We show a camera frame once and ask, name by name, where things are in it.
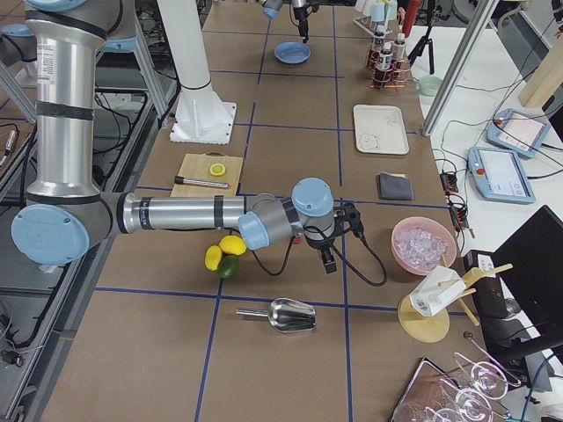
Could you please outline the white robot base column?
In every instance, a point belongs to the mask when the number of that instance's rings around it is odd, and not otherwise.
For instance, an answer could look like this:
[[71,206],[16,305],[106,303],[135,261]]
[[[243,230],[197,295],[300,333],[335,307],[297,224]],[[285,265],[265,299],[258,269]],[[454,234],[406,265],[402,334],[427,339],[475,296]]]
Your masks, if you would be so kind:
[[157,3],[180,85],[173,142],[225,145],[230,142],[237,105],[215,92],[196,2]]

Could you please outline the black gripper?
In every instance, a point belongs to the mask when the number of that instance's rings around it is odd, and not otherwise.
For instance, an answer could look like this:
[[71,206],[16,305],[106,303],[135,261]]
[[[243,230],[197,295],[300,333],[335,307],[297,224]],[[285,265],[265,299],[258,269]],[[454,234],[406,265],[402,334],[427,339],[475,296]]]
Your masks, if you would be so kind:
[[299,34],[302,43],[309,41],[309,26],[305,22],[312,12],[317,10],[317,2],[310,0],[292,0],[292,11],[296,22],[299,24]]
[[307,244],[319,251],[326,273],[335,273],[337,265],[331,250],[334,240],[343,234],[343,223],[332,219],[325,227],[321,227],[319,219],[310,220],[303,226],[303,234]]

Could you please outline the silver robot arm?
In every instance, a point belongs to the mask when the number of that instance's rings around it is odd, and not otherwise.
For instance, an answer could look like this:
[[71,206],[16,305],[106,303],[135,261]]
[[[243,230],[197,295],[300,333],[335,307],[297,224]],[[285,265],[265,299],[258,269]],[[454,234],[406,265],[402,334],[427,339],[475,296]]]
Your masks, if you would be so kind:
[[92,173],[96,55],[135,30],[131,1],[31,1],[26,24],[37,53],[37,177],[11,224],[17,249],[41,265],[63,266],[118,234],[137,230],[236,229],[251,250],[304,236],[327,272],[344,232],[328,184],[299,181],[285,199],[137,197],[105,193]]
[[[309,16],[316,13],[319,5],[316,1],[290,0],[290,20],[297,27],[299,36],[303,44],[309,42]],[[269,18],[274,19],[278,16],[284,2],[282,0],[258,0],[263,13]]]

